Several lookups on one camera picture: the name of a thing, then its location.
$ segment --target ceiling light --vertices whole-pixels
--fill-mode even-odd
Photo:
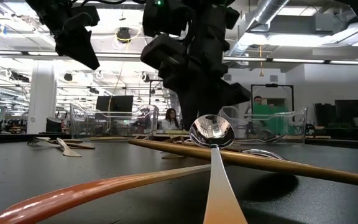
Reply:
[[[257,57],[224,57],[223,60],[232,62],[266,62],[266,58]]]
[[[56,52],[29,52],[29,55],[58,56]]]
[[[273,62],[290,62],[290,63],[324,63],[324,60],[314,59],[290,59],[290,58],[274,58]]]
[[[0,50],[0,55],[22,55],[22,52],[11,51],[11,50]]]
[[[140,54],[109,54],[97,53],[97,57],[112,57],[112,58],[140,58]]]
[[[332,65],[358,65],[356,60],[332,60],[329,63]]]

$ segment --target computer monitor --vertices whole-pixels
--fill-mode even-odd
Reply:
[[[339,121],[349,121],[358,118],[358,100],[336,100],[336,118]]]
[[[134,96],[98,96],[96,109],[100,111],[132,112]],[[108,116],[132,116],[131,114],[109,113]],[[102,114],[96,114],[96,119],[105,119]]]

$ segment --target woman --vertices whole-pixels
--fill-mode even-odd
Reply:
[[[177,120],[177,112],[174,109],[170,108],[167,110],[165,119],[161,122],[161,126],[164,131],[180,130]]]

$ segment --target white pillar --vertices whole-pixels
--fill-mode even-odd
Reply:
[[[55,117],[58,72],[53,61],[35,61],[32,70],[27,134],[46,131],[47,117]]]

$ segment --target desk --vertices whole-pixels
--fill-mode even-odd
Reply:
[[[0,144],[0,211],[30,197],[75,184],[205,164],[124,142],[96,142],[82,158],[25,142]],[[358,149],[327,146],[258,146],[291,161],[358,173]],[[358,186],[306,177],[280,176],[230,166],[227,175],[250,224],[358,224]],[[147,185],[95,200],[44,224],[189,223],[203,221],[209,172]]]

